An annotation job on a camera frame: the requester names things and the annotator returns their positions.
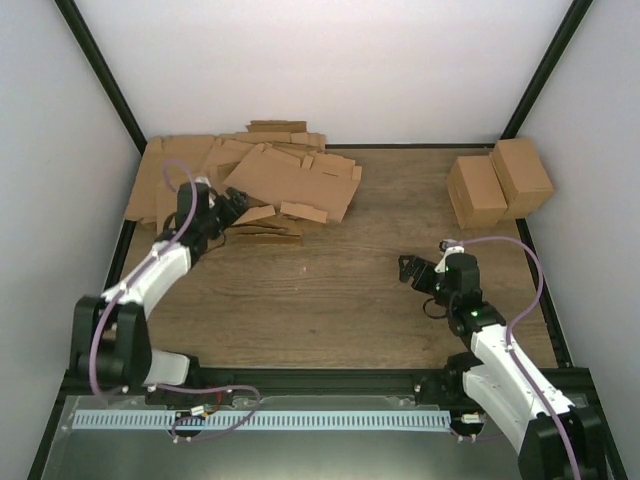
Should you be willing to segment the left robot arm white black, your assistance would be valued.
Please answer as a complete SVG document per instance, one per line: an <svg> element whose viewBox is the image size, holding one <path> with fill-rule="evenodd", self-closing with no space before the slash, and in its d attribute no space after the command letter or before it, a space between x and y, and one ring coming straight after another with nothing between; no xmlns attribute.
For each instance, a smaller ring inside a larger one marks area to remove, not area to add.
<svg viewBox="0 0 640 480"><path fill-rule="evenodd" d="M151 347L147 320L180 278L249 209L247 195L232 187L222 194L208 184L187 182L146 257L118 284L75 305L69 371L102 396L102 382L117 387L168 385L181 403L196 402L203 377L191 360Z"/></svg>

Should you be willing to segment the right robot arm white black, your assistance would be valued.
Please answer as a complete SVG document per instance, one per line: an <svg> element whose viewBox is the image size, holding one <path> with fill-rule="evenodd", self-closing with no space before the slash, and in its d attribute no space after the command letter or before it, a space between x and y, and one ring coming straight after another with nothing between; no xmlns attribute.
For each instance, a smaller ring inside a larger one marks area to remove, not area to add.
<svg viewBox="0 0 640 480"><path fill-rule="evenodd" d="M605 479L603 425L577 406L520 348L498 310L485 301L475 256L449 247L439 262L398 259L399 279L445 310L467 350L449 358L447 396L475 401L509 440L524 479Z"/></svg>

